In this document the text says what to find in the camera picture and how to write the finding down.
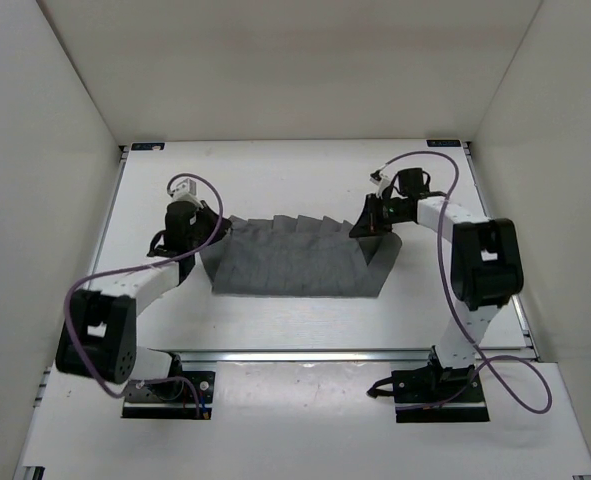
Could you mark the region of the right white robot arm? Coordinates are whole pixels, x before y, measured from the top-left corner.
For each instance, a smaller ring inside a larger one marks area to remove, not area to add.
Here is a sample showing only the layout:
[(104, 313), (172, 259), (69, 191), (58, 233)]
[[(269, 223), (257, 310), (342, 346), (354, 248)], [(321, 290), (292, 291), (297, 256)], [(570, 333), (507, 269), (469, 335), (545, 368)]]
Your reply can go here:
[(378, 187), (367, 195), (349, 235), (382, 237), (396, 224), (413, 222), (449, 242), (451, 259), (438, 267), (451, 319), (425, 366), (391, 376), (394, 392), (406, 403), (427, 405), (455, 396), (474, 379), (479, 344), (490, 322), (524, 283), (516, 231), (508, 219), (475, 215), (430, 187), (421, 168), (408, 168), (388, 178), (371, 175)]

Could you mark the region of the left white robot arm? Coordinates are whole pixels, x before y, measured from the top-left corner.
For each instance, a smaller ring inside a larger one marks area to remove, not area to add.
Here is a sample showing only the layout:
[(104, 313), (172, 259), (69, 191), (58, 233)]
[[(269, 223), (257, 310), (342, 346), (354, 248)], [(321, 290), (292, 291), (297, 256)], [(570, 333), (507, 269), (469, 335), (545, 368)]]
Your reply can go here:
[(190, 382), (174, 366), (177, 356), (139, 346), (137, 320), (187, 280), (196, 256), (230, 229), (223, 212), (204, 201), (171, 201), (164, 227), (149, 244), (152, 263), (97, 272), (70, 287), (55, 354), (57, 370), (94, 380), (114, 399), (124, 397), (129, 387), (151, 386), (163, 398), (178, 395)]

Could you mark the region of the grey pleated skirt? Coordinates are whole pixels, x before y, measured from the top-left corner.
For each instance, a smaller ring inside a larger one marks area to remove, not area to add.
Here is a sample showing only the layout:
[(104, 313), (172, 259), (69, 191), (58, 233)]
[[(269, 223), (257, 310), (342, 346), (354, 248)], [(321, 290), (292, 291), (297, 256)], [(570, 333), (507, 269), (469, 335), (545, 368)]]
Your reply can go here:
[(218, 295), (376, 298), (402, 246), (394, 233), (353, 239), (351, 223), (327, 216), (230, 220), (224, 238), (201, 252)]

